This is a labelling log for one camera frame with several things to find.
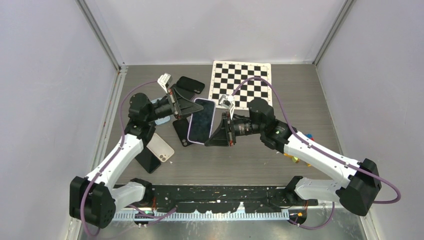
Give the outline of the black phone case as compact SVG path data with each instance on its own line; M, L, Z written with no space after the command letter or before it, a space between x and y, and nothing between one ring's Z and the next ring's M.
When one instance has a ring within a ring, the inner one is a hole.
M188 141L189 122L186 118L172 122L174 130L183 147L188 147L192 143Z

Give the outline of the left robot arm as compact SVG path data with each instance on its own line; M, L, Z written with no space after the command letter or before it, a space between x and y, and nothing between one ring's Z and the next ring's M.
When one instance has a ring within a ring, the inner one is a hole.
M81 220L89 235L88 225L99 230L107 227L115 213L134 203L148 207L154 199L150 182L134 178L124 186L115 184L129 163L140 156L151 142L155 121L167 116L182 119L202 111L204 107L183 97L175 89L167 89L162 100L155 103L137 88L125 97L129 100L129 121L121 120L121 137L112 152L85 177L76 176L70 183L69 215Z

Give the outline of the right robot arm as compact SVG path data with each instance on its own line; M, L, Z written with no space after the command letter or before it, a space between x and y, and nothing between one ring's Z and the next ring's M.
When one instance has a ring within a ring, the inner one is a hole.
M205 142L207 147L231 147L239 136L259 134L266 147L296 157L329 176L330 180L294 176L286 186L285 198L291 205L303 200L340 203L358 216L366 216L382 188L377 164L342 156L276 119L274 108L261 98L247 104L249 115L224 112L219 127Z

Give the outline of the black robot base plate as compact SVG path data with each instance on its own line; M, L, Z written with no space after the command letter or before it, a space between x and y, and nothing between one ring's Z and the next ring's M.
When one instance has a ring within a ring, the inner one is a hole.
M303 200L283 186L255 185L153 185L147 197L134 202L138 208L167 213L234 213L243 207L246 213L277 213L290 207L314 207L317 199Z

